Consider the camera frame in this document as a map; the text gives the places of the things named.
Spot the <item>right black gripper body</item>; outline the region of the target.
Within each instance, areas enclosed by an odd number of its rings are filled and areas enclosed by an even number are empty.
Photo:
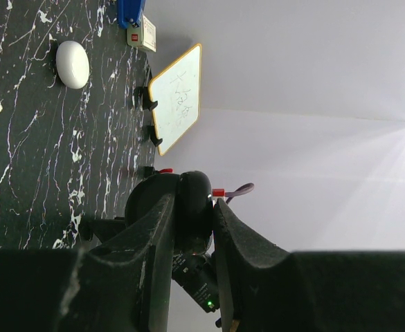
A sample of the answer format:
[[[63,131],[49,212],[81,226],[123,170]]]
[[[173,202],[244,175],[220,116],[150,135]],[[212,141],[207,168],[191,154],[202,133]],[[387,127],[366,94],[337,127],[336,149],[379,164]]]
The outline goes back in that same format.
[[[81,240],[92,241],[93,237],[96,236],[101,243],[104,243],[121,233],[125,228],[125,221],[122,217],[85,220],[80,224],[80,237]]]

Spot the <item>white staple box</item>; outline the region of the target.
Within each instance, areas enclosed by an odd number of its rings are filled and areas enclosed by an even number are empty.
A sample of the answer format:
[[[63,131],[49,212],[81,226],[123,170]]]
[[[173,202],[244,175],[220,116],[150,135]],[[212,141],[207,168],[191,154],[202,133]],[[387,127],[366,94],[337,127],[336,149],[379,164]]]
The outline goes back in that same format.
[[[156,52],[156,26],[145,15],[141,15],[137,27],[128,27],[127,45],[145,52]]]

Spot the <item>small whiteboard yellow frame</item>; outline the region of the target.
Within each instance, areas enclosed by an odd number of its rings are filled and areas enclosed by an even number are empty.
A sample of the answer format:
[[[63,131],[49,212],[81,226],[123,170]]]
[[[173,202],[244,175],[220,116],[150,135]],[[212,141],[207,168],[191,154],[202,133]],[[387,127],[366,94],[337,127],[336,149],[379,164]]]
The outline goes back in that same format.
[[[171,147],[196,123],[200,113],[202,45],[195,44],[161,71],[148,85],[159,155]]]

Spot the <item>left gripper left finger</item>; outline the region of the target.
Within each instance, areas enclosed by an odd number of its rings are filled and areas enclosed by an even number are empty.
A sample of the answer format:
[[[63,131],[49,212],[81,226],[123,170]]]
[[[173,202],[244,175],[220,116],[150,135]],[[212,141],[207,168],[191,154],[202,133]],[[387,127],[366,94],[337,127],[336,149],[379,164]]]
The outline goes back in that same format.
[[[0,331],[165,331],[174,198],[93,250],[0,250]]]

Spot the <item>white earbud charging case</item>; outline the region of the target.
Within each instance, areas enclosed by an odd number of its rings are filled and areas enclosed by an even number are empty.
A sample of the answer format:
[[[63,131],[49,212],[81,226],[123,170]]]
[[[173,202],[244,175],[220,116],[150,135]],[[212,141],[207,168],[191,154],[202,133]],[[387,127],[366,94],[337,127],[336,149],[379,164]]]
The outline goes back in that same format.
[[[81,89],[89,80],[89,58],[76,41],[64,41],[57,48],[56,69],[62,83],[70,89]]]

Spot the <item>black earbud case base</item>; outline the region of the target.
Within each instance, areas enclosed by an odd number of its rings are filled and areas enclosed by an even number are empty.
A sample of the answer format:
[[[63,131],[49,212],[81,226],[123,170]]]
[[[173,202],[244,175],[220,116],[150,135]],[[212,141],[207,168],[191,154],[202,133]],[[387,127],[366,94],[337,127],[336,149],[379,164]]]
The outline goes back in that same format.
[[[129,195],[125,206],[126,225],[142,219],[165,195],[174,198],[175,251],[205,254],[213,232],[213,202],[210,180],[203,172],[153,172]]]

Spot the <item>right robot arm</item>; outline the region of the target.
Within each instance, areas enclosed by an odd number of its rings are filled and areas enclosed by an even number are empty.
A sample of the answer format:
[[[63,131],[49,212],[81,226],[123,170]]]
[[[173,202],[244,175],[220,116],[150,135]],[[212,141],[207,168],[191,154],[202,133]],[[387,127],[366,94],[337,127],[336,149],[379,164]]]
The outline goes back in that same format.
[[[84,221],[80,236],[90,241],[97,237],[104,243],[125,230],[123,218]],[[202,255],[179,254],[173,257],[172,279],[207,313],[219,309],[219,291],[214,261],[207,252]]]

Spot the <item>whiteboard right black stand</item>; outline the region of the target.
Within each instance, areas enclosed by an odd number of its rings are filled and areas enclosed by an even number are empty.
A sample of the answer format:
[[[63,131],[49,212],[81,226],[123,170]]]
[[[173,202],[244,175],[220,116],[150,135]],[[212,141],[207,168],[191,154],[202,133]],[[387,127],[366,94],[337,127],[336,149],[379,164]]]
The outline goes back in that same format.
[[[158,137],[156,127],[153,124],[147,125],[145,132],[155,147],[158,147],[163,142],[163,139]]]

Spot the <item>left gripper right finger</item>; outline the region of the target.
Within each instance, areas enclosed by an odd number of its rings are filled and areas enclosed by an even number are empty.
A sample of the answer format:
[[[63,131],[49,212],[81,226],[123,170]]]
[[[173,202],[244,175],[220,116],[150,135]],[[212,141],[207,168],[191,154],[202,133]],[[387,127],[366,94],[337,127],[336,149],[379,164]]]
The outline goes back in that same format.
[[[405,331],[405,251],[288,252],[223,201],[213,226],[224,331]]]

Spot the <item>blue stapler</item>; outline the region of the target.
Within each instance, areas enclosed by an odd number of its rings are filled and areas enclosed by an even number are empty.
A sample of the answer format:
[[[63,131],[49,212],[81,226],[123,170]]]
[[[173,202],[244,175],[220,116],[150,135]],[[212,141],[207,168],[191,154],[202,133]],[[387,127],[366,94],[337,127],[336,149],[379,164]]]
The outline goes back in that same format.
[[[145,7],[145,0],[117,0],[118,25],[122,29],[129,26],[138,28]]]

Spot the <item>whiteboard left black stand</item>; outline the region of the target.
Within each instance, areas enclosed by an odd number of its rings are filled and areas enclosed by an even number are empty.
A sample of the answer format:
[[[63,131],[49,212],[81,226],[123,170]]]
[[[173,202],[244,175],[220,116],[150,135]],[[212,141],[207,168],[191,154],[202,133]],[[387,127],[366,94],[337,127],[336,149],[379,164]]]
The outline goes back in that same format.
[[[134,89],[134,96],[140,99],[140,106],[143,111],[152,111],[158,106],[158,102],[153,101],[147,86],[137,86]]]

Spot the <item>whiteboard black stand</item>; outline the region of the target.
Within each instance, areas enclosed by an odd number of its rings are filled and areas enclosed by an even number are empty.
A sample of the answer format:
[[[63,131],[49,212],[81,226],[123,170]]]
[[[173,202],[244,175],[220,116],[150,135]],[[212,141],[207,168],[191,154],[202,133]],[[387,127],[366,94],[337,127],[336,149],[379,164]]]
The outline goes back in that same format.
[[[147,86],[137,86],[134,89],[134,96],[140,99],[140,106],[143,111],[152,111],[158,106],[158,102],[153,101]]]
[[[147,125],[145,132],[155,147],[158,147],[163,142],[163,139],[158,137],[156,127],[153,124]]]

